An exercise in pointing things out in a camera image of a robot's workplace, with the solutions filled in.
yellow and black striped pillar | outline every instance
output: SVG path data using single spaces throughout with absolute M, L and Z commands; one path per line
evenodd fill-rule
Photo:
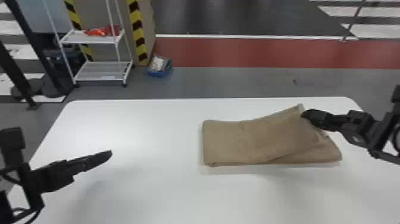
M 70 16 L 72 25 L 76 30 L 82 30 L 82 23 L 80 22 L 80 18 L 78 12 L 75 7 L 74 0 L 64 0 L 65 6 L 67 7 L 68 14 Z M 87 44 L 81 44 L 80 50 L 86 56 L 89 61 L 93 61 L 93 54 L 91 48 Z
M 138 0 L 126 0 L 128 4 L 129 20 L 132 25 L 133 39 L 136 45 L 136 55 L 140 66 L 147 66 L 149 56 L 146 49 L 145 33 L 143 31 L 142 16 Z

red object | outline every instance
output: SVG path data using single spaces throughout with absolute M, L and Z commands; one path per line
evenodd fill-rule
M 85 30 L 85 34 L 88 36 L 105 36 L 104 29 L 101 28 L 93 28 L 90 30 Z
M 114 25 L 114 31 L 115 31 L 115 35 L 118 36 L 120 34 L 120 26 L 119 25 Z M 113 31 L 111 30 L 111 25 L 107 25 L 104 28 L 104 32 L 107 36 L 112 36 L 113 35 Z

red floor stripe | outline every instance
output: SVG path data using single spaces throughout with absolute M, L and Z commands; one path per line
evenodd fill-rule
M 400 69 L 400 41 L 158 38 L 176 67 Z

tan cloth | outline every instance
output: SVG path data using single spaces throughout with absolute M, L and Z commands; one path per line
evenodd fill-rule
M 259 119 L 203 122 L 204 163 L 208 166 L 302 164 L 339 161 L 332 140 L 300 117 L 302 105 Z

black cable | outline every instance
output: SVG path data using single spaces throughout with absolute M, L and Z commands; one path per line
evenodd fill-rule
M 13 184 L 17 184 L 21 186 L 21 182 L 11 176 L 9 176 L 8 174 L 4 174 L 1 176 L 3 179 L 5 179 L 6 181 L 13 183 Z
M 41 210 L 37 211 L 28 221 L 26 221 L 26 223 L 24 224 L 31 224 L 33 221 L 35 221 L 39 214 L 40 214 Z

